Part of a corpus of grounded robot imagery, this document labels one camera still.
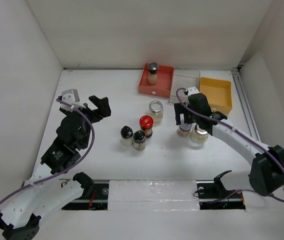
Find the white-lid small brown jar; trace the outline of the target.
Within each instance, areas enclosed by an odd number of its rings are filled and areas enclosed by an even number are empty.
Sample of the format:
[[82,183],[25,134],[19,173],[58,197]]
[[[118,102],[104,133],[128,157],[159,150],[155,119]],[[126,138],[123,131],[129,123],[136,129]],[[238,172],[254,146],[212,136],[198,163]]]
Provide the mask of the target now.
[[190,133],[192,129],[192,125],[191,124],[187,124],[187,123],[182,123],[181,125],[179,125],[178,129],[177,129],[177,134],[180,137],[187,137]]

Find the silver-cap white spice shaker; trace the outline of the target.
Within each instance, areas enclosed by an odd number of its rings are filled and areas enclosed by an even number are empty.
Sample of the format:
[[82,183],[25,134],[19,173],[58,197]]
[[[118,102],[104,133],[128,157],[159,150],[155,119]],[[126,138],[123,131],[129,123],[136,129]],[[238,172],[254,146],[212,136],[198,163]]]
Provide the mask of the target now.
[[159,64],[156,62],[150,62],[147,65],[148,69],[148,83],[154,85],[157,83],[157,71],[159,68]]

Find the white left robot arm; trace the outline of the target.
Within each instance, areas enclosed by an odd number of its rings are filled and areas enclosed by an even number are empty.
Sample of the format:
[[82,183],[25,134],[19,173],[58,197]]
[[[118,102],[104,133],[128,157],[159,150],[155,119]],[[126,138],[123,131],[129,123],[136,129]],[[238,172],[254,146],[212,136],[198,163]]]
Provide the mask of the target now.
[[109,99],[89,97],[96,109],[71,93],[57,98],[65,114],[57,128],[57,137],[41,157],[40,164],[24,186],[0,201],[0,230],[6,240],[32,240],[43,219],[78,198],[93,193],[94,181],[79,172],[57,192],[53,188],[59,177],[77,166],[90,152],[95,141],[92,126],[111,115]]

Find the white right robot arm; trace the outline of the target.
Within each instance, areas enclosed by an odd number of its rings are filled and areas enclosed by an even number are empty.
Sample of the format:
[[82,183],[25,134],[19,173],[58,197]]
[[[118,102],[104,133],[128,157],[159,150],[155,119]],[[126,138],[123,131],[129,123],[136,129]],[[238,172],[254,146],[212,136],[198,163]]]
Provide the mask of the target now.
[[269,146],[241,131],[226,115],[212,111],[204,94],[183,87],[178,90],[183,91],[186,100],[179,99],[174,105],[176,124],[184,119],[226,143],[250,164],[248,181],[252,191],[273,198],[273,192],[284,186],[284,148]]

